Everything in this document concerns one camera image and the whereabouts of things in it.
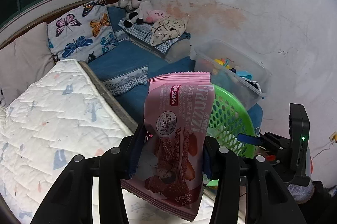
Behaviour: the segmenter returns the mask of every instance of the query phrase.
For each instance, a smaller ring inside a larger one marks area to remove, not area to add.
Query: wall socket
[[[337,144],[337,131],[334,132],[330,137],[329,137],[332,146],[335,146],[335,144]]]

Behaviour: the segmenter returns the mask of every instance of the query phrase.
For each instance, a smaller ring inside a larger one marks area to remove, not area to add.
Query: wooden bed frame
[[[84,1],[79,1],[77,3],[73,3],[71,5],[65,6],[64,8],[55,10],[54,12],[51,12],[51,13],[45,15],[45,16],[42,16],[42,17],[38,18],[37,20],[31,22],[30,24],[24,26],[19,31],[14,33],[11,37],[9,37],[7,40],[5,40],[0,45],[0,50],[2,48],[4,48],[6,45],[13,42],[16,38],[18,38],[18,37],[22,36],[23,34],[27,33],[29,30],[31,30],[33,27],[37,26],[38,24],[43,23],[43,22],[46,22],[47,24],[51,23],[55,19],[61,17],[63,14],[67,13],[68,11],[70,11],[74,8],[77,8],[81,5],[83,5],[84,3],[87,3],[88,1],[91,1],[91,0],[84,0]],[[118,2],[118,0],[106,0],[106,2],[107,2],[107,5],[110,5],[110,4],[114,4],[114,3]]]

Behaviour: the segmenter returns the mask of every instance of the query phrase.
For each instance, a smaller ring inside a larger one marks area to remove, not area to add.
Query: beige cloth
[[[53,66],[46,23],[40,23],[1,49],[0,83],[6,106]]]
[[[155,22],[151,27],[152,36],[150,40],[151,46],[159,45],[167,40],[180,37],[186,30],[187,20],[177,20],[176,18],[167,16]]]

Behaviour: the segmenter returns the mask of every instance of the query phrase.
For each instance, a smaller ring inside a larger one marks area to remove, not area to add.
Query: white quilted mattress
[[[10,106],[0,106],[0,193],[29,224],[53,182],[76,154],[103,154],[131,135],[76,60],[62,60]],[[132,223],[185,223],[123,190]],[[203,197],[194,223],[208,223],[213,201]],[[99,223],[98,179],[93,221]]]

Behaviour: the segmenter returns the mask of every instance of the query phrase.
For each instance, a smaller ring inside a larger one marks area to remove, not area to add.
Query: pink snack package
[[[122,187],[154,206],[193,221],[203,194],[203,142],[214,102],[208,72],[149,80],[144,144],[135,175]]]

